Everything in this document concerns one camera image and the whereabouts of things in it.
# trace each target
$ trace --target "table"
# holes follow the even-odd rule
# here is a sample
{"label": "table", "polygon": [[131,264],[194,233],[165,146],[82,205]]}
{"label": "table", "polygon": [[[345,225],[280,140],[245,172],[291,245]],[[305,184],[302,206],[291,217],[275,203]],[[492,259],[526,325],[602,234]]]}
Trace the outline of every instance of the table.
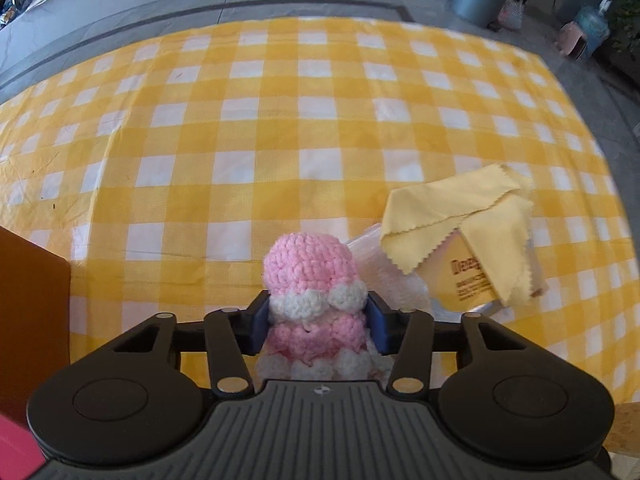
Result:
{"label": "table", "polygon": [[[548,285],[497,319],[638,400],[638,262],[606,161],[544,63],[493,41],[287,18],[123,47],[0,107],[0,224],[71,261],[78,359],[156,312],[246,306],[282,233],[347,240],[390,190],[491,162],[534,181]],[[206,383],[202,356],[182,369]]]}

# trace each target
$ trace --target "red object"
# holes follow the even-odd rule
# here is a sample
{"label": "red object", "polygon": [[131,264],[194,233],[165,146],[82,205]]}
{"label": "red object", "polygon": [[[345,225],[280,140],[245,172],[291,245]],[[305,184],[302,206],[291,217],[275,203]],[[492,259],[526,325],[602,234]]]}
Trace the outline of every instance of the red object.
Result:
{"label": "red object", "polygon": [[0,479],[24,480],[44,463],[31,433],[0,415]]}

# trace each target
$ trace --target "yellow and white tablecloth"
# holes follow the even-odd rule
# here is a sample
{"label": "yellow and white tablecloth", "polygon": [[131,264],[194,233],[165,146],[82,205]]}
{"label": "yellow and white tablecloth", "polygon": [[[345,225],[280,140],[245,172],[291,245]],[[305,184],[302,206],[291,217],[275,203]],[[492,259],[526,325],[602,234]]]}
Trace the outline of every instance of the yellow and white tablecloth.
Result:
{"label": "yellow and white tablecloth", "polygon": [[0,131],[0,224],[71,261],[74,359],[158,311],[246,306],[282,233],[347,240],[396,187],[506,161],[535,182],[548,292],[499,319],[640,400],[625,214],[532,54],[373,20],[229,23],[81,63],[3,104]]}

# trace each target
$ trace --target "brown box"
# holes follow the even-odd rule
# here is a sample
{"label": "brown box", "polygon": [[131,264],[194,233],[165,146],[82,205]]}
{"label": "brown box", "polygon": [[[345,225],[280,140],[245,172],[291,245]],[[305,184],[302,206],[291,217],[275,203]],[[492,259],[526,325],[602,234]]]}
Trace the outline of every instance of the brown box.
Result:
{"label": "brown box", "polygon": [[0,412],[16,422],[69,364],[70,280],[65,259],[0,227]]}

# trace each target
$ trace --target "crocheted toy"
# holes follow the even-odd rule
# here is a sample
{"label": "crocheted toy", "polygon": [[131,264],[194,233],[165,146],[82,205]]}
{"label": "crocheted toy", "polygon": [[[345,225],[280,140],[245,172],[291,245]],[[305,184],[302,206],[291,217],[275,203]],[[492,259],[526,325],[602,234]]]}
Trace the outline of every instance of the crocheted toy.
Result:
{"label": "crocheted toy", "polygon": [[269,334],[256,363],[264,379],[386,381],[363,314],[367,287],[349,248],[330,235],[281,236],[264,259]]}

